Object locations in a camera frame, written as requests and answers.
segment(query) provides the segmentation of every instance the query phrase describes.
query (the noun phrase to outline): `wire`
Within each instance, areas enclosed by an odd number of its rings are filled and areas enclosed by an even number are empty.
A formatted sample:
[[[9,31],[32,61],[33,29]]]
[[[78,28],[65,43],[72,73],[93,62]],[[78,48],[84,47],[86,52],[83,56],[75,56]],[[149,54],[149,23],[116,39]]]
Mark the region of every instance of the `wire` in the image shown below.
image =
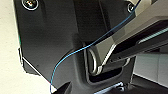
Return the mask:
[[[74,51],[74,52],[68,54],[67,56],[65,56],[64,58],[62,58],[62,59],[56,64],[56,66],[55,66],[55,68],[54,68],[54,70],[53,70],[53,73],[52,73],[51,81],[50,81],[50,93],[51,93],[51,94],[52,94],[52,92],[51,92],[51,85],[52,85],[53,78],[54,78],[54,74],[55,74],[55,71],[56,71],[57,67],[58,67],[66,58],[68,58],[69,56],[71,56],[71,55],[73,55],[73,54],[75,54],[75,53],[78,53],[78,52],[80,52],[80,51],[82,51],[82,50],[84,50],[84,49],[87,49],[87,48],[89,48],[89,47],[95,45],[97,42],[99,42],[99,41],[100,41],[102,38],[104,38],[106,35],[108,35],[108,34],[111,33],[113,30],[115,30],[116,28],[118,28],[119,26],[121,26],[122,24],[124,24],[124,23],[134,14],[135,9],[137,8],[137,6],[139,5],[140,2],[141,2],[141,0],[139,0],[139,1],[137,2],[137,4],[134,6],[134,8],[133,8],[131,14],[130,14],[125,20],[123,20],[121,23],[119,23],[117,26],[115,26],[114,28],[112,28],[111,30],[109,30],[107,33],[105,33],[103,36],[101,36],[100,38],[98,38],[96,41],[94,41],[94,42],[91,43],[90,45],[85,46],[85,47],[83,47],[83,48],[81,48],[81,49],[79,49],[79,50],[76,50],[76,51]]]

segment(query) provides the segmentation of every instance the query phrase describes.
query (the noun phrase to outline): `blue cable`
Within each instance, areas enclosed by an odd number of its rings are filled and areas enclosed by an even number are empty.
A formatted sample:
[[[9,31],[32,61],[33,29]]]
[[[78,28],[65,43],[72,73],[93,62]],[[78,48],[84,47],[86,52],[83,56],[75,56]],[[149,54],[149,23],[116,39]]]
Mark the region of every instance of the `blue cable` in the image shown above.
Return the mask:
[[[73,55],[73,54],[75,54],[75,53],[77,53],[77,52],[80,52],[80,51],[82,51],[82,50],[84,50],[84,49],[87,49],[87,48],[93,46],[95,43],[97,43],[98,41],[100,41],[100,40],[101,40],[103,37],[105,37],[107,34],[109,34],[109,33],[112,32],[113,30],[115,30],[116,28],[118,28],[119,26],[121,26],[123,23],[125,23],[125,22],[134,14],[135,9],[137,8],[137,6],[139,5],[140,2],[141,2],[141,0],[139,0],[139,1],[137,2],[137,4],[134,6],[134,8],[133,8],[131,14],[130,14],[125,20],[123,20],[121,23],[119,23],[117,26],[115,26],[114,28],[112,28],[111,30],[109,30],[107,33],[105,33],[103,36],[101,36],[100,38],[98,38],[96,41],[94,41],[94,42],[91,43],[90,45],[85,46],[85,47],[83,47],[83,48],[81,48],[81,49],[79,49],[79,50],[76,50],[76,51],[74,51],[74,52],[68,54],[67,56],[65,56],[63,59],[61,59],[61,60],[56,64],[56,66],[55,66],[55,68],[54,68],[54,70],[53,70],[53,73],[52,73],[51,81],[50,81],[50,93],[51,93],[51,94],[52,94],[52,92],[51,92],[51,85],[52,85],[53,78],[54,78],[54,74],[55,74],[55,71],[56,71],[57,67],[58,67],[66,58],[68,58],[69,56],[71,56],[71,55]]]

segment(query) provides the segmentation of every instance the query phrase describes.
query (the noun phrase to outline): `metal surface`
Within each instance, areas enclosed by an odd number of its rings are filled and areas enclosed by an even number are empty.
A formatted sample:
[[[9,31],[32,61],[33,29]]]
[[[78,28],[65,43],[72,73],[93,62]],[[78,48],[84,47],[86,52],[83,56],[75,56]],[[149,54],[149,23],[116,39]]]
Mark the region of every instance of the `metal surface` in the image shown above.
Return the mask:
[[[121,28],[119,31],[117,31],[115,34],[113,34],[111,37],[97,44],[96,47],[99,52],[99,56],[101,60],[104,59],[102,65],[105,65],[107,62],[110,63],[109,62],[110,60],[108,60],[109,58],[113,60],[112,62],[114,62],[115,60],[123,59],[122,54],[125,54],[124,59],[126,59],[127,57],[129,57],[131,53],[132,55],[135,55],[136,54],[135,52],[138,53],[138,52],[150,49],[150,47],[146,48],[145,47],[146,44],[145,44],[143,47],[136,46],[137,48],[136,49],[134,48],[135,51],[133,49],[129,50],[131,49],[132,46],[136,45],[136,42],[138,42],[139,40],[155,32],[159,32],[159,30],[166,28],[168,26],[167,25],[168,12],[166,12],[168,11],[168,7],[164,5],[165,3],[168,3],[168,1],[161,0],[161,1],[154,3],[151,7],[145,10],[143,13],[141,13],[139,16],[133,19],[130,23],[128,23],[123,28]],[[125,47],[127,46],[127,48],[123,50],[118,50],[117,52],[115,51],[116,49],[121,49],[121,47],[124,48],[123,46]]]

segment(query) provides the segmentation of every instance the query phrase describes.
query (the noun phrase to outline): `light gray surface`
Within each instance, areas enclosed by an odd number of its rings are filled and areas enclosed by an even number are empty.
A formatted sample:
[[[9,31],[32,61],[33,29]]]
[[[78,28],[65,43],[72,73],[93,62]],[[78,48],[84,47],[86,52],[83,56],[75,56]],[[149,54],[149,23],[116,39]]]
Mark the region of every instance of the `light gray surface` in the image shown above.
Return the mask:
[[[136,58],[134,73],[145,77],[151,81],[158,81],[158,61],[157,54],[139,54]]]
[[[168,54],[137,55],[134,74],[168,87]]]
[[[168,54],[160,55],[158,67],[158,83],[168,87]]]

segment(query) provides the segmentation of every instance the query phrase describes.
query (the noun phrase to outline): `dark slot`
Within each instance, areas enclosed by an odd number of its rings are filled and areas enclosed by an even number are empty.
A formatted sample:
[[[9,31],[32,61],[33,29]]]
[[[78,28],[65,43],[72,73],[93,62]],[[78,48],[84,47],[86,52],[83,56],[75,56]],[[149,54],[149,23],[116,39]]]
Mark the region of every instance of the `dark slot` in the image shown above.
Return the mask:
[[[118,74],[121,73],[121,71],[122,71],[122,68],[118,68],[118,69],[111,70],[109,72],[102,73],[97,76],[89,76],[89,80],[93,83],[100,82],[100,81],[112,78],[114,76],[117,76]]]

